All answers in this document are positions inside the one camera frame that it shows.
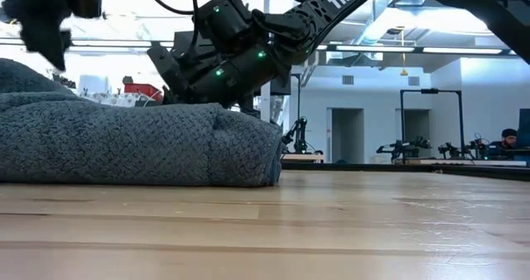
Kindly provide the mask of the blue screen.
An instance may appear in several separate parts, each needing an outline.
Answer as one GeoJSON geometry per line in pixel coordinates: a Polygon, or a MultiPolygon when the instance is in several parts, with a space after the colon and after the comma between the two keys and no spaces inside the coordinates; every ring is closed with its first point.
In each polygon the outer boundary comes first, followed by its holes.
{"type": "Polygon", "coordinates": [[[530,109],[519,110],[517,144],[530,149],[530,109]]]}

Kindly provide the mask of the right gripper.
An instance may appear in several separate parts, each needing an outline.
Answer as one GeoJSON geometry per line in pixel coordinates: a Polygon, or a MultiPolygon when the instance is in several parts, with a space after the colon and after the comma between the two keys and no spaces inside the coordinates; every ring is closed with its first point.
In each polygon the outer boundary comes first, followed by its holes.
{"type": "Polygon", "coordinates": [[[279,61],[270,46],[260,44],[229,56],[194,77],[184,76],[163,46],[152,46],[147,55],[165,82],[163,104],[217,103],[227,108],[271,80],[287,81],[291,70],[279,61]]]}

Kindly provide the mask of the black metal rack frame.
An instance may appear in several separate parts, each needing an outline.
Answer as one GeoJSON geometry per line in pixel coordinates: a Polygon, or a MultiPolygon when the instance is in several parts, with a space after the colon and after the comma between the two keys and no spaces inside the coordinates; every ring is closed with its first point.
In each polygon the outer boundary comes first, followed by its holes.
{"type": "Polygon", "coordinates": [[[458,97],[459,107],[459,125],[460,125],[460,158],[465,158],[465,135],[464,135],[464,119],[463,119],[463,101],[461,90],[450,89],[400,89],[400,110],[401,110],[401,140],[405,141],[405,114],[404,114],[404,94],[405,93],[420,93],[420,94],[440,94],[440,93],[454,93],[458,97]]]}

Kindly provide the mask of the yellow hanging pendant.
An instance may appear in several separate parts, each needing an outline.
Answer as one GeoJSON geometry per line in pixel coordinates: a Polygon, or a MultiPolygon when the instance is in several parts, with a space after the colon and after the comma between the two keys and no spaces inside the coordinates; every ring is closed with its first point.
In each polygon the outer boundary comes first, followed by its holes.
{"type": "MultiPolygon", "coordinates": [[[[400,26],[401,28],[401,46],[405,46],[405,26],[400,26]]],[[[406,53],[403,52],[402,53],[402,70],[401,70],[401,73],[400,75],[401,76],[408,76],[408,72],[407,72],[407,69],[406,69],[406,60],[407,60],[407,56],[406,56],[406,53]]]]}

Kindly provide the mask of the low wooden platform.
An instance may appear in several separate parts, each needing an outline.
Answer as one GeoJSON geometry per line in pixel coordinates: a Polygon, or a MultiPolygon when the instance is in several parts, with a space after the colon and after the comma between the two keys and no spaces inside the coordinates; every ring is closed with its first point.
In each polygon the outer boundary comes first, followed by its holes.
{"type": "Polygon", "coordinates": [[[322,154],[313,154],[313,153],[286,153],[282,155],[283,162],[312,162],[312,163],[322,163],[325,160],[325,157],[322,154]]]}

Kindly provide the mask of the black aluminium table frame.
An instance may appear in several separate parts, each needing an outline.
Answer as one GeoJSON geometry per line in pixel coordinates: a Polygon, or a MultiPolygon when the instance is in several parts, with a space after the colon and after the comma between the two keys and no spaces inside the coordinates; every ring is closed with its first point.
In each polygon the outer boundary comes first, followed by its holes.
{"type": "Polygon", "coordinates": [[[510,181],[530,182],[530,168],[523,167],[482,167],[475,165],[441,165],[441,164],[336,164],[336,163],[303,163],[284,162],[283,170],[298,171],[377,171],[377,172],[441,172],[447,175],[485,177],[510,181]]]}

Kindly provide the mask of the red plastic bin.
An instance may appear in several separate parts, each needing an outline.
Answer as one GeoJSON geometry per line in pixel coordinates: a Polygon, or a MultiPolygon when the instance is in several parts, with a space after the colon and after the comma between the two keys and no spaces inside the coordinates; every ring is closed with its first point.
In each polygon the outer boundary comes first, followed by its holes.
{"type": "Polygon", "coordinates": [[[124,92],[129,94],[144,94],[157,102],[163,101],[163,92],[151,84],[127,83],[124,85],[124,92]]]}

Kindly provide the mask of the white vertical post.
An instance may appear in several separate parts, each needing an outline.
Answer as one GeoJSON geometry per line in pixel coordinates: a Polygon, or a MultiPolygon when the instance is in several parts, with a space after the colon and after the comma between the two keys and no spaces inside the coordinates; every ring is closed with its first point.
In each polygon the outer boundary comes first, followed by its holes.
{"type": "MultiPolygon", "coordinates": [[[[269,12],[270,0],[263,0],[263,12],[269,12]]],[[[261,87],[260,118],[265,122],[271,119],[271,85],[268,81],[261,87]]]]}

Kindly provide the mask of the grey terry towel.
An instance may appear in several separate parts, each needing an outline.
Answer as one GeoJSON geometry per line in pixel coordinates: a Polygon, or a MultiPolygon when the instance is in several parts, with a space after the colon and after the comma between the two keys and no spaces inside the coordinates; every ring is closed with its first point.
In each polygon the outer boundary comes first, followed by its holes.
{"type": "Polygon", "coordinates": [[[281,137],[217,104],[98,104],[0,58],[0,181],[274,186],[281,137]]]}

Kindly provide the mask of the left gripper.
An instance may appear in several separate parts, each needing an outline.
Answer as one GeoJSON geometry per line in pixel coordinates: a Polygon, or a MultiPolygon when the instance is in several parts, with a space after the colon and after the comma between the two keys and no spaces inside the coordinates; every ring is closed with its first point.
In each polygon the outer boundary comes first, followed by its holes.
{"type": "Polygon", "coordinates": [[[93,19],[102,15],[102,0],[3,0],[5,15],[18,21],[26,49],[38,52],[57,70],[65,71],[71,32],[60,27],[70,16],[93,19]]]}

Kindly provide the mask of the distant wooden table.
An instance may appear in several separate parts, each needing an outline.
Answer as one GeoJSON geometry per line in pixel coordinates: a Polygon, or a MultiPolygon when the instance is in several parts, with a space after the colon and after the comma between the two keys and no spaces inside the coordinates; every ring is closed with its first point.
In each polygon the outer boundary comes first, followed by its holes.
{"type": "Polygon", "coordinates": [[[405,165],[452,165],[452,166],[480,166],[480,167],[527,167],[525,161],[505,161],[505,160],[471,160],[471,159],[423,159],[412,158],[396,159],[392,161],[393,164],[405,165]]]}

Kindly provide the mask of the person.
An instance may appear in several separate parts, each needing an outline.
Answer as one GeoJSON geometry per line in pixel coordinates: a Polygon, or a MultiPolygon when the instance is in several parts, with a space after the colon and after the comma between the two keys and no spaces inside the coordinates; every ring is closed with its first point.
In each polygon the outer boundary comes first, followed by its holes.
{"type": "Polygon", "coordinates": [[[491,142],[489,145],[489,156],[501,159],[513,159],[513,149],[517,146],[518,131],[506,128],[501,132],[501,140],[491,142]]]}

